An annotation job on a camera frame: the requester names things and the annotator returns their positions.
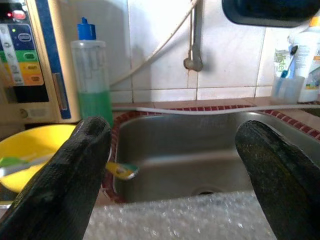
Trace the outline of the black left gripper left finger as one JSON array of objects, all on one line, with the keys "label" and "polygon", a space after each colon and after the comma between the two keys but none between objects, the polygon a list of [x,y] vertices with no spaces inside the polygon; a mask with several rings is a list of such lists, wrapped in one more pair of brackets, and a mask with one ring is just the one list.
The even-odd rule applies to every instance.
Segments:
[{"label": "black left gripper left finger", "polygon": [[111,151],[102,117],[82,120],[0,219],[3,240],[81,240]]}]

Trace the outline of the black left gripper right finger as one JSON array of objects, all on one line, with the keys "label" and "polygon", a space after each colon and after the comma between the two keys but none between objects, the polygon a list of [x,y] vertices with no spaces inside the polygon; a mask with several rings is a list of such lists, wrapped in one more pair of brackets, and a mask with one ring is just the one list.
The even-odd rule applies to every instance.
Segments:
[{"label": "black left gripper right finger", "polygon": [[278,240],[320,238],[320,168],[275,128],[242,123],[235,147]]}]

